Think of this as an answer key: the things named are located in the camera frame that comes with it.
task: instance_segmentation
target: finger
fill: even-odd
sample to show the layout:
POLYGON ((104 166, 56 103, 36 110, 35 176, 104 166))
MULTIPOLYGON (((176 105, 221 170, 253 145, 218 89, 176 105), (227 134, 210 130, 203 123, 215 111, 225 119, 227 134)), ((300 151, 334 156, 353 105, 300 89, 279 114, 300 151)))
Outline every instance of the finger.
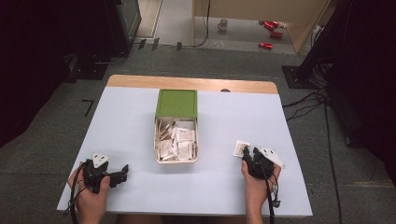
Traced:
POLYGON ((243 175, 248 173, 248 164, 246 161, 242 161, 241 172, 243 175))
POLYGON ((78 170, 78 168, 73 172, 73 174, 70 175, 69 179, 67 180, 67 184, 69 185, 70 188, 72 188, 72 186, 73 186, 73 181, 74 181, 74 178, 75 178, 75 176, 76 176, 77 170, 78 170))
POLYGON ((281 171, 281 170, 282 170, 282 169, 280 168, 280 166, 275 166, 275 165, 274 165, 273 174, 274 174, 274 176, 276 177, 276 179, 279 178, 279 175, 280 175, 280 171, 281 171))
POLYGON ((77 181, 78 181, 78 184, 79 184, 79 188, 80 189, 85 189, 84 168, 82 168, 81 171, 79 172, 77 181))
POLYGON ((110 188, 110 176, 105 176, 100 183, 99 197, 103 200, 107 197, 107 191, 110 188))

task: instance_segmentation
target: electrical cord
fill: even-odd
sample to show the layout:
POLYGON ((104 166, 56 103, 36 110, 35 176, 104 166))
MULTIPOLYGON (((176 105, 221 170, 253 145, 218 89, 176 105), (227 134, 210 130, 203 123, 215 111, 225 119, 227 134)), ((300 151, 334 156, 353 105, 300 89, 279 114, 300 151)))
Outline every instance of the electrical cord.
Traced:
POLYGON ((267 191, 267 198, 268 198, 268 206, 270 209, 270 224, 275 224, 274 202, 272 201, 270 185, 268 184, 268 178, 267 178, 267 175, 265 174, 264 168, 262 168, 262 172, 264 173, 265 186, 267 187, 266 191, 267 191))
POLYGON ((293 114, 290 118, 286 119, 286 121, 289 121, 289 120, 291 120, 291 119, 297 119, 297 118, 299 118, 299 117, 305 116, 305 115, 307 115, 309 112, 311 112, 312 110, 314 110, 315 108, 317 108, 318 106, 320 106, 320 105, 322 105, 322 104, 323 104, 323 103, 319 103, 319 104, 316 104, 316 105, 308 105, 308 106, 305 106, 305 107, 303 107, 303 108, 300 108, 300 109, 296 110, 296 111, 294 112, 294 114, 293 114), (313 108, 309 109, 307 112, 305 112, 305 113, 302 114, 302 115, 298 115, 298 116, 294 117, 299 111, 301 111, 301 110, 303 110, 303 109, 310 108, 310 107, 313 107, 313 108))
MULTIPOLYGON (((206 23, 205 23, 205 20, 204 20, 204 17, 203 17, 204 27, 205 27, 205 29, 206 29, 206 35, 205 35, 204 40, 203 40, 203 41, 201 42, 201 44, 199 44, 199 45, 188 45, 188 46, 183 46, 183 48, 199 48, 199 47, 201 47, 204 43, 206 43, 206 41, 209 39, 209 26, 208 26, 208 23, 209 23, 209 13, 210 13, 210 0, 209 0, 209 2, 208 2, 208 5, 207 5, 206 23)), ((158 48, 161 48, 161 47, 175 47, 175 45, 163 45, 163 44, 157 44, 157 46, 158 46, 158 48)))
MULTIPOLYGON (((351 1, 350 1, 349 8, 348 8, 348 12, 347 12, 347 14, 346 14, 346 22, 345 22, 344 36, 342 37, 342 38, 343 38, 343 43, 342 43, 342 45, 341 45, 341 49, 345 47, 345 44, 346 44, 346 42, 347 42, 347 26, 348 26, 348 24, 349 24, 349 15, 350 15, 350 11, 351 11, 352 6, 353 6, 353 1, 354 1, 354 0, 351 0, 351 1)), ((338 2, 337 2, 336 10, 337 10, 337 9, 339 8, 339 6, 341 5, 340 2, 341 2, 341 1, 338 1, 338 2)), ((321 29, 321 28, 322 28, 322 26, 319 28, 319 31, 317 32, 317 35, 320 35, 321 32, 323 31, 323 29, 321 29)), ((312 45, 312 35, 313 35, 313 33, 311 34, 311 48, 313 47, 313 45, 312 45)), ((334 59, 338 58, 339 54, 340 54, 340 53, 338 53, 337 55, 333 55, 333 56, 324 57, 324 58, 320 58, 320 59, 314 60, 314 61, 309 65, 309 67, 312 66, 312 67, 314 68, 314 67, 316 67, 317 64, 319 64, 321 61, 324 61, 324 60, 334 60, 334 59)))
POLYGON ((274 175, 274 173, 273 173, 273 176, 274 176, 275 181, 276 181, 276 194, 275 194, 274 201, 277 201, 277 193, 279 192, 279 183, 277 182, 277 178, 276 178, 276 175, 274 175))
POLYGON ((122 60, 124 60, 124 58, 126 57, 126 53, 118 60, 116 60, 115 62, 108 62, 108 63, 96 63, 96 64, 114 64, 114 63, 119 63, 122 60))
POLYGON ((326 130, 327 130, 327 144, 329 147, 329 157, 330 157, 330 164, 332 167, 332 180, 334 182, 335 197, 337 198, 338 221, 340 224, 342 224, 343 223, 343 215, 342 215, 342 211, 341 211, 340 195, 338 193, 337 177, 335 175, 334 164, 332 161, 332 143, 331 143, 331 139, 330 139, 330 128, 329 128, 329 118, 327 115, 327 104, 328 104, 328 102, 324 103, 324 114, 325 114, 325 118, 326 118, 326 130))
POLYGON ((297 119, 297 118, 299 118, 299 117, 305 116, 305 115, 307 115, 309 112, 311 112, 312 110, 314 110, 315 108, 317 108, 318 106, 320 106, 320 105, 322 105, 323 103, 325 103, 325 101, 324 101, 323 99, 326 99, 326 97, 325 97, 323 94, 320 93, 320 91, 322 91, 322 90, 324 90, 324 89, 323 89, 323 88, 318 89, 317 91, 314 91, 314 92, 309 93, 308 95, 306 95, 303 99, 301 99, 301 100, 299 100, 299 101, 296 101, 296 102, 293 102, 293 103, 290 103, 290 104, 287 104, 287 105, 282 105, 282 107, 285 108, 285 107, 297 105, 297 104, 299 104, 299 103, 301 103, 301 102, 304 102, 304 101, 311 101, 311 100, 319 101, 318 104, 315 104, 315 105, 308 105, 308 106, 305 106, 305 107, 302 107, 302 108, 296 110, 296 111, 294 112, 294 114, 293 114, 290 118, 286 119, 286 121, 289 121, 289 120, 291 120, 291 119, 297 119), (312 95, 315 95, 316 98, 315 98, 315 99, 307 99, 308 97, 310 97, 310 96, 312 96, 312 95), (302 110, 307 109, 307 108, 311 108, 311 109, 308 110, 307 112, 305 112, 305 113, 302 114, 302 115, 299 115, 299 116, 294 117, 299 111, 302 111, 302 110))
POLYGON ((78 175, 81 172, 82 168, 84 168, 84 166, 86 164, 87 164, 87 162, 83 162, 76 170, 76 175, 73 179, 73 185, 72 185, 71 192, 70 192, 70 200, 68 203, 68 207, 64 211, 64 215, 67 215, 70 212, 70 215, 72 217, 74 224, 78 224, 77 215, 76 215, 76 198, 84 189, 86 189, 86 188, 84 188, 84 189, 80 190, 75 196, 75 190, 76 190, 76 186, 77 186, 76 184, 77 184, 77 180, 78 180, 78 175))

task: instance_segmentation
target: hand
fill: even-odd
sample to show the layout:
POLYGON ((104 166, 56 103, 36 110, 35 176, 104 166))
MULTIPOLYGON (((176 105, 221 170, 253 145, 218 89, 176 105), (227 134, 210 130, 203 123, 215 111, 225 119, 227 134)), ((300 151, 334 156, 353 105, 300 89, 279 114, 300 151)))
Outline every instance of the hand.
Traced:
MULTIPOLYGON (((76 176, 77 170, 73 172, 67 180, 70 188, 73 186, 73 180, 76 176)), ((84 189, 76 199, 76 207, 80 215, 81 224, 100 223, 106 212, 107 191, 110 185, 110 177, 105 176, 100 184, 98 194, 92 193, 89 189, 85 189, 83 171, 78 174, 79 190, 84 189)))
MULTIPOLYGON (((276 179, 279 177, 281 168, 274 164, 274 175, 276 179)), ((262 205, 267 200, 267 186, 265 180, 256 179, 248 173, 248 164, 242 161, 242 174, 245 178, 245 203, 247 207, 247 223, 263 223, 262 222, 262 205)), ((268 181, 270 190, 272 191, 273 184, 276 179, 272 175, 271 181, 268 181)))

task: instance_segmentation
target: box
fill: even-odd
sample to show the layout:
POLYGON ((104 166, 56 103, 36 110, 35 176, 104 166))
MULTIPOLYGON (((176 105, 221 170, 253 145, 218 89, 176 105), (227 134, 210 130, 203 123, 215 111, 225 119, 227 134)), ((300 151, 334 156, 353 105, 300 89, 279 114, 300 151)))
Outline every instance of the box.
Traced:
POLYGON ((154 135, 154 152, 158 163, 197 160, 197 101, 197 91, 160 90, 154 135))

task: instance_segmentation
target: black cable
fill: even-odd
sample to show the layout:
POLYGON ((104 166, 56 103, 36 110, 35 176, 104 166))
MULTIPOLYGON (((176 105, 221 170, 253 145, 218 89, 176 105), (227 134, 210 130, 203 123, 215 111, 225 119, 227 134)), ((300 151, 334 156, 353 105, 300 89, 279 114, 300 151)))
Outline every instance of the black cable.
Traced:
POLYGON ((338 205, 338 221, 339 221, 340 224, 342 224, 343 223, 343 215, 342 215, 342 212, 341 212, 340 195, 338 193, 337 177, 335 175, 334 164, 332 162, 332 144, 331 144, 331 140, 330 140, 329 118, 328 118, 328 115, 327 115, 327 102, 324 104, 324 114, 325 114, 325 118, 326 118, 327 144, 328 144, 328 147, 329 147, 330 164, 331 164, 331 167, 332 167, 332 180, 334 182, 335 196, 337 198, 337 205, 338 205))
POLYGON ((77 180, 78 180, 78 175, 81 172, 82 168, 84 168, 84 166, 86 165, 87 162, 83 162, 78 169, 76 170, 76 175, 75 178, 73 180, 73 185, 71 188, 71 192, 70 192, 70 200, 69 200, 69 205, 68 208, 66 209, 66 211, 64 211, 65 214, 68 213, 68 211, 70 211, 70 215, 72 217, 73 223, 74 224, 78 224, 78 220, 77 220, 77 215, 76 215, 76 205, 75 205, 75 200, 77 195, 79 195, 84 189, 82 189, 75 197, 75 190, 76 190, 76 184, 77 184, 77 180))
POLYGON ((303 102, 303 101, 307 101, 307 100, 305 100, 305 99, 308 98, 308 97, 310 97, 310 96, 313 95, 313 94, 315 94, 315 92, 309 93, 308 95, 306 95, 303 99, 301 99, 301 100, 299 100, 299 101, 290 103, 290 104, 288 104, 288 105, 282 105, 282 108, 289 107, 289 106, 293 106, 293 105, 297 105, 297 104, 299 104, 299 103, 301 103, 301 102, 303 102))
POLYGON ((195 45, 195 46, 184 46, 184 48, 199 48, 199 47, 201 47, 204 43, 206 43, 207 39, 209 38, 209 13, 210 13, 210 0, 209 0, 209 2, 208 2, 208 4, 207 4, 207 12, 206 12, 206 24, 207 24, 207 26, 205 26, 205 23, 204 23, 204 26, 205 26, 205 28, 206 28, 206 36, 205 36, 204 40, 203 40, 203 41, 201 42, 201 44, 199 44, 199 45, 195 45))
POLYGON ((305 106, 305 107, 303 107, 303 108, 300 108, 300 109, 296 110, 296 111, 294 112, 294 114, 293 114, 290 118, 286 119, 286 121, 289 121, 289 120, 291 120, 291 119, 297 119, 297 118, 299 118, 299 117, 305 116, 305 115, 307 115, 309 112, 311 112, 312 110, 314 110, 315 108, 317 108, 318 106, 320 106, 320 105, 322 105, 322 104, 323 104, 323 103, 319 103, 319 104, 316 104, 316 105, 308 105, 308 106, 305 106), (303 109, 307 109, 307 108, 309 108, 309 107, 313 107, 313 108, 311 108, 310 110, 308 110, 307 112, 305 112, 305 113, 302 114, 302 115, 299 115, 299 116, 294 117, 294 115, 296 115, 299 111, 301 111, 301 110, 303 110, 303 109))
POLYGON ((276 181, 276 194, 275 194, 275 198, 274 198, 274 201, 276 201, 277 200, 277 193, 279 192, 279 183, 277 182, 277 178, 276 178, 276 175, 274 175, 274 173, 273 173, 273 176, 274 176, 275 181, 276 181))
POLYGON ((108 63, 96 63, 96 64, 114 64, 114 63, 119 63, 119 62, 121 62, 122 60, 124 60, 125 57, 126 57, 126 53, 124 53, 124 55, 122 55, 122 57, 121 57, 120 59, 116 60, 116 61, 108 62, 108 63))
POLYGON ((273 184, 274 185, 274 182, 272 182, 272 180, 270 179, 270 182, 271 182, 271 184, 273 184))
MULTIPOLYGON (((343 48, 345 46, 345 43, 347 41, 347 25, 349 24, 349 15, 350 15, 350 11, 352 9, 353 1, 354 0, 351 0, 351 2, 349 4, 348 12, 346 14, 346 24, 345 24, 345 30, 344 30, 344 36, 343 36, 343 44, 342 44, 341 48, 343 48)), ((338 9, 339 6, 341 5, 340 2, 341 1, 337 2, 336 9, 338 9)), ((323 61, 323 60, 336 59, 336 58, 338 58, 338 56, 339 55, 333 55, 333 56, 329 56, 329 57, 325 57, 325 58, 316 59, 310 64, 309 67, 311 67, 311 66, 314 67, 315 64, 317 64, 317 63, 319 63, 320 61, 323 61)))
POLYGON ((270 185, 268 184, 268 178, 265 174, 264 168, 262 168, 262 173, 264 174, 265 186, 267 187, 267 198, 268 198, 268 206, 270 209, 270 224, 275 224, 275 213, 274 213, 274 202, 272 201, 272 195, 270 190, 270 185))

